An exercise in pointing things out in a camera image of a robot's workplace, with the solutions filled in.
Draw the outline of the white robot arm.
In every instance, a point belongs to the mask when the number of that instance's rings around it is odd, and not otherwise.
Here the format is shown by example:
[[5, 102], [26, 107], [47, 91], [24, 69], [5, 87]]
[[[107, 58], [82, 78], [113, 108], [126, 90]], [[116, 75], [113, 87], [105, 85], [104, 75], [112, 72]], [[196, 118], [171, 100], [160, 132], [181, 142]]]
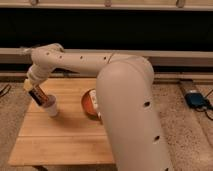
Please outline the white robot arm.
[[125, 53], [65, 52], [58, 44], [30, 50], [32, 65], [25, 90], [49, 115], [56, 98], [40, 88], [57, 68], [96, 76], [96, 106], [118, 171], [175, 171], [153, 104], [152, 64]]

